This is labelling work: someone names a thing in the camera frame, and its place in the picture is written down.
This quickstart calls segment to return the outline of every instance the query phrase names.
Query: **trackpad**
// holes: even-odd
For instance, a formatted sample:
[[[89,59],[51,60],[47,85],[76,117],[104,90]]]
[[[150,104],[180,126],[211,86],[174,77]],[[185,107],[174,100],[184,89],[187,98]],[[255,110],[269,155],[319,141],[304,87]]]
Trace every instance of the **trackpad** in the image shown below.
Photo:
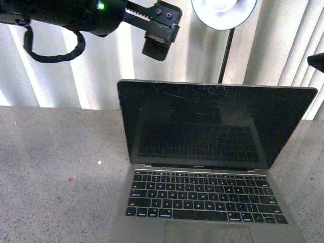
[[[253,243],[249,227],[191,221],[167,221],[165,243]]]

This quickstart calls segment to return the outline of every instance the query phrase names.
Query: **black pole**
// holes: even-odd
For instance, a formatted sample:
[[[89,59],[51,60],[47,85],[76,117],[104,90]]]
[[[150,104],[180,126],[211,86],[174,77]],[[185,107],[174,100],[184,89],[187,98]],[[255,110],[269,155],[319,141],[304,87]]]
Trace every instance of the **black pole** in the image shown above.
[[[229,51],[230,51],[231,45],[232,45],[234,31],[235,31],[235,28],[232,28],[229,31],[228,40],[227,40],[226,49],[225,49],[225,54],[224,54],[223,63],[222,63],[222,68],[221,68],[221,72],[220,72],[219,78],[218,78],[218,83],[219,84],[223,83],[223,77],[224,77],[224,73],[225,73],[225,68],[226,68],[226,64],[227,64]]]

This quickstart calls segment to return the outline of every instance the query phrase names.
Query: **scratched screen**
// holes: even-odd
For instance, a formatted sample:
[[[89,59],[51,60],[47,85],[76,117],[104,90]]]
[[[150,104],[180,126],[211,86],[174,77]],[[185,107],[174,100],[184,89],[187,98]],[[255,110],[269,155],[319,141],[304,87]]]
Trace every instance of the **scratched screen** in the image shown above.
[[[316,92],[121,80],[118,94],[130,162],[268,169]]]

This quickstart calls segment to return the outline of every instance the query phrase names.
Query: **vertical blind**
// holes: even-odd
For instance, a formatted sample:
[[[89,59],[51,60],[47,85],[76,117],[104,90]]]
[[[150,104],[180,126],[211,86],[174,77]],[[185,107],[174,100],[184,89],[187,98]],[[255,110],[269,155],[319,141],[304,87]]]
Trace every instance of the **vertical blind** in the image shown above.
[[[137,0],[152,6],[153,0]],[[22,48],[25,29],[0,24],[0,105],[119,109],[121,78],[216,83],[229,31],[206,27],[190,0],[167,2],[183,11],[180,31],[165,61],[141,54],[143,30],[126,23],[106,38],[83,33],[84,53],[70,62],[43,64]],[[34,51],[71,51],[76,37],[64,28],[32,22]],[[307,57],[324,52],[324,1],[258,0],[236,28],[223,83],[315,87],[318,95],[304,116],[324,120],[324,74]]]

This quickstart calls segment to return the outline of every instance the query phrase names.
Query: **gray speckled countertop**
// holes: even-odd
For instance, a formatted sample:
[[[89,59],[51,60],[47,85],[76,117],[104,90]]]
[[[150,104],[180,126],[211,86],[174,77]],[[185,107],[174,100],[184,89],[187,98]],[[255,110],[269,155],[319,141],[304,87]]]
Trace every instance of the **gray speckled countertop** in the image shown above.
[[[119,111],[0,107],[0,243],[107,242],[128,166]],[[324,242],[324,123],[271,168],[308,242]]]

